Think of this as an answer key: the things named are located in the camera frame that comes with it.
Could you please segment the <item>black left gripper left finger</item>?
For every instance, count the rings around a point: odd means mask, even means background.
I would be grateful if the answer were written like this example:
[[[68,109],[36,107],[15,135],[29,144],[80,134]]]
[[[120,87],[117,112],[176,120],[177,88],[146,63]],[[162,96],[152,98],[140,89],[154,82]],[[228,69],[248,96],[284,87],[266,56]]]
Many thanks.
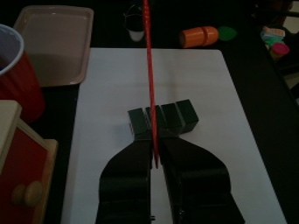
[[[109,159],[98,178],[96,224],[150,224],[152,137],[133,142]]]

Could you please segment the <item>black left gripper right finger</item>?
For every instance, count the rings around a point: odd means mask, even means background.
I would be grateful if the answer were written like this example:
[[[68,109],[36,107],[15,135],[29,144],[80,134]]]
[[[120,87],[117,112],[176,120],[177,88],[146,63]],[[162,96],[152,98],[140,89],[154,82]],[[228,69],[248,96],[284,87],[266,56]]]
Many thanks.
[[[158,131],[172,224],[245,224],[220,159],[170,131]]]

